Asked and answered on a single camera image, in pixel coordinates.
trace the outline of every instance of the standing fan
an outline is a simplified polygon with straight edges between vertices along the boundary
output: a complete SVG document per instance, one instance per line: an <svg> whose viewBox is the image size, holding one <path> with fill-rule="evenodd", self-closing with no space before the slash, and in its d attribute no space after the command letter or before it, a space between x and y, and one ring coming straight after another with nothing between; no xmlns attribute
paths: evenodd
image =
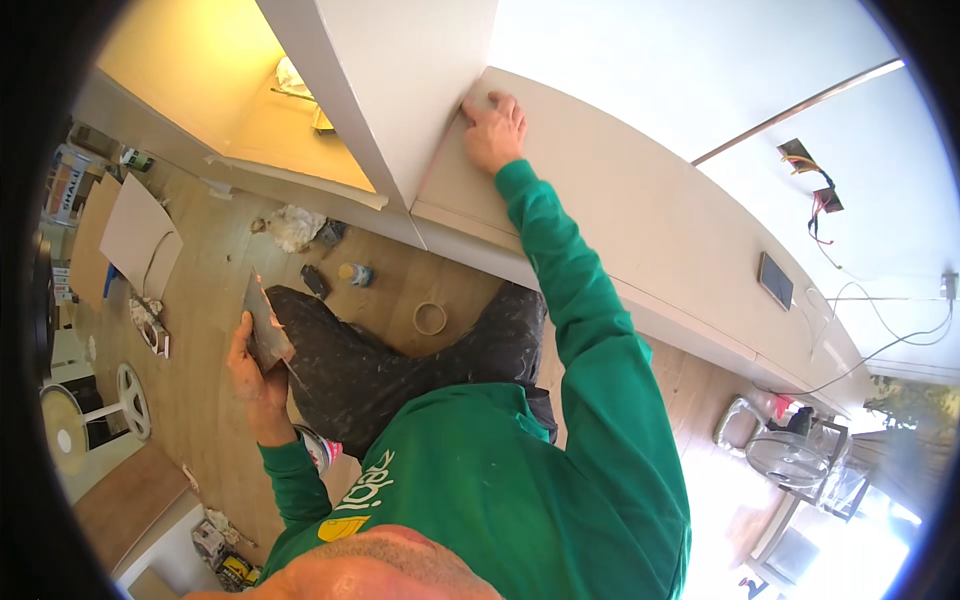
<svg viewBox="0 0 960 600"><path fill-rule="evenodd" d="M744 451L756 472L788 488L810 488L827 476L828 456L796 433L759 433Z"/></svg>
<svg viewBox="0 0 960 600"><path fill-rule="evenodd" d="M80 472L90 450L86 424L106 415L123 411L127 426L140 440L150 437L150 413L143 397L140 380L133 368L124 363L117 369L119 402L84 413L77 399L59 384L51 384L40 392L40 412L47 434L47 445L54 464L68 475Z"/></svg>

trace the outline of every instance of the man's hand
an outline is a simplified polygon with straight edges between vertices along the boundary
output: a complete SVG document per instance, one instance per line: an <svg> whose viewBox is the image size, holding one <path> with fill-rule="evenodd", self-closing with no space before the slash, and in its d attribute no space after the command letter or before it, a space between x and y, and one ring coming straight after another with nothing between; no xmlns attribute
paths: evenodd
<svg viewBox="0 0 960 600"><path fill-rule="evenodd" d="M287 368L277 363L266 376L260 374L256 361L247 352L252 331L253 316L244 311L227 354L233 389L244 404L257 442L262 446L284 445L297 439L287 415Z"/></svg>
<svg viewBox="0 0 960 600"><path fill-rule="evenodd" d="M527 133L527 117L510 94L490 92L494 110L483 110L473 105L467 96L460 106L473 121L464 135L467 156L476 166L491 175L505 165L523 158L523 136Z"/></svg>

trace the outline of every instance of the exposed wires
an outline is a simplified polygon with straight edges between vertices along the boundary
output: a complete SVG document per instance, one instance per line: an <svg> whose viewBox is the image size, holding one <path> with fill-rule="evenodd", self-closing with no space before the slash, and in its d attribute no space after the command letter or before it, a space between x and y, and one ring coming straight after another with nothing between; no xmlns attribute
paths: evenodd
<svg viewBox="0 0 960 600"><path fill-rule="evenodd" d="M794 162L803 162L808 165L804 167L796 167L796 165L794 165L796 168L793 170L792 173L790 173L790 175L797 175L799 173L808 173L810 171L815 171L824 177L824 180L827 182L827 187L830 190L835 189L836 186L833 184L833 180L830 178L829 175L827 175L827 172L824 171L820 167L820 165L818 165L812 158L807 158L806 156L799 156L799 155L786 155L780 159L780 162L787 162L787 161L789 161L791 164L793 164ZM817 250L819 250L820 254L822 254L824 258L827 261L829 261L831 265L833 265L833 268L836 269L837 271L842 271L843 266L838 265L835 260L830 258L829 254L827 254L827 251L824 250L823 248L823 246L832 246L833 240L825 242L819 237L820 212L823 211L825 208L827 208L827 204L829 204L829 198L824 198L823 195L821 194L822 191L823 190L817 190L813 192L813 205L810 207L810 220L806 222L806 233L811 238L813 238L813 241L817 243Z"/></svg>
<svg viewBox="0 0 960 600"><path fill-rule="evenodd" d="M942 329L944 326L946 326L946 327L947 327L947 330L944 331L944 333L943 333L939 338L937 338L937 340L934 341L934 342L930 342L930 343L926 343L926 344L918 344L918 343L915 343L915 342L907 342L907 344L913 344L914 346L932 346L933 344L936 344L937 342L940 342L940 341L943 340L945 337L947 337L947 334L948 334L949 331L950 331L950 326L953 324L953 300L950 300L949 302L950 302L950 307L949 307L949 310L948 310L948 312L947 312L947 317L943 320L942 323L940 323L940 324L937 325L936 327L930 329L929 331L915 331L915 332L913 332L913 333L911 333L911 334L909 334L909 335L904 335L904 336L902 336L902 337L898 337L896 340L894 340L894 341L891 342L890 344L887 344L886 346L884 346L884 347L882 347L882 348L880 348L880 349L872 352L869 356L865 357L863 360L861 360L861 361L858 362L857 364L853 365L853 367L852 367L851 369L849 369L848 371L846 371L846 372L843 373L842 375L831 379L830 381L828 381L827 383L823 384L823 385L820 386L820 387L813 388L812 390L806 390L806 391L804 391L804 392L775 392L775 391L773 391L773 390L768 390L768 389L766 389L766 388L761 388L761 387L758 386L755 382L751 382L751 383L753 383L753 384L754 384L754 387L757 388L758 390L760 390L760 391L762 391L762 392L766 392L767 394L774 394L774 395L776 395L776 396L805 396L805 395L807 395L807 394L814 394L814 393L816 393L816 392L819 392L819 391L823 390L824 388L826 388L826 386L832 385L832 384L836 383L837 381L840 381L841 379L843 379L844 377L846 377L847 375L849 375L850 373L852 373L853 371L855 371L860 365L864 364L865 362L867 362L867 361L870 360L871 358L877 356L878 354L880 354L880 353L883 352L884 350L886 350L886 349L888 349L888 348L890 348L890 347L892 347L892 346L895 346L896 344L899 344L900 342L907 342L908 339L910 339L910 338L912 338L912 337L915 337L915 336L918 336L918 335L929 335L929 334L931 334L931 333L936 333L937 331L939 331L940 329ZM835 310L836 310L836 303L834 303L833 308L834 308L834 311L835 311Z"/></svg>
<svg viewBox="0 0 960 600"><path fill-rule="evenodd" d="M850 287L850 286L852 286L852 285L855 285L856 287L860 288L860 291L863 292L863 296L870 302L870 305L874 308L874 312L876 313L876 317L877 317L878 319L880 319L880 324L883 325L883 328L886 329L887 331L889 331L889 332L890 332L890 335L894 336L895 338L901 338L902 336L897 335L897 333L896 333L893 329L890 328L890 325L888 325L887 322L883 320L883 317L880 315L879 309L876 308L876 304L874 303L874 298L871 297L870 294L867 292L867 290L863 289L863 286L860 285L859 283L857 283L856 281L849 281L849 282L848 282L847 284L845 284L842 288L840 288L840 291L839 291L839 292L837 292L837 298L833 300L833 310L830 311L830 320L833 321L834 319L836 319L836 315L837 315L837 302L840 301L840 296L843 294L843 291L846 290L848 287ZM950 301L950 309L949 309L949 310L950 310L950 311L953 310L953 302L952 302L952 300ZM949 322L949 323L948 323L948 322L944 321L944 324L947 325L947 330L944 331L944 334L941 335L941 336L940 336L939 338L937 338L936 340L934 340L933 342L910 342L910 341L908 341L908 340L903 340L903 342L904 342L905 344L909 344L910 346L933 346L933 345L936 344L937 342L939 342L939 341L943 340L945 337L947 337L947 334L948 334L949 331L950 331L950 326L952 325L952 322Z"/></svg>

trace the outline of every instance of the paint-stained pants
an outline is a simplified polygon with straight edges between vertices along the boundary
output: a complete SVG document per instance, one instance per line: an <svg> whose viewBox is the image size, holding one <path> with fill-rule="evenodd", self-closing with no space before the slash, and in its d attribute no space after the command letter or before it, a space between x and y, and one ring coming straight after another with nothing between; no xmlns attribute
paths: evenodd
<svg viewBox="0 0 960 600"><path fill-rule="evenodd" d="M340 321L313 296L276 286L267 297L297 349L290 384L300 413L350 456L362 460L408 400L461 383L523 386L550 443L557 438L550 397L535 387L546 317L539 292L504 283L467 333L422 358L404 356Z"/></svg>

